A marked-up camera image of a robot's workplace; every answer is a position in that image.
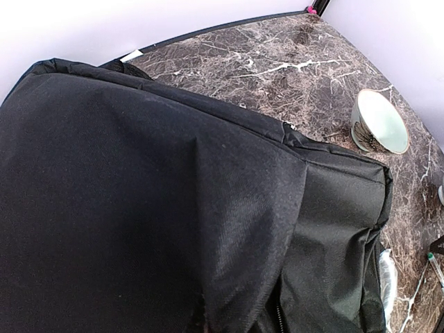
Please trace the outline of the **black student backpack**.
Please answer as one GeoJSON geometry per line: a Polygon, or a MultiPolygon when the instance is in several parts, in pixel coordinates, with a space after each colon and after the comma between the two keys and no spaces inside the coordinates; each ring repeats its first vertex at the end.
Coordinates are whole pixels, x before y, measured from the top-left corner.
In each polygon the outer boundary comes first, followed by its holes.
{"type": "Polygon", "coordinates": [[[61,59],[1,104],[2,332],[384,332],[382,163],[61,59]]]}

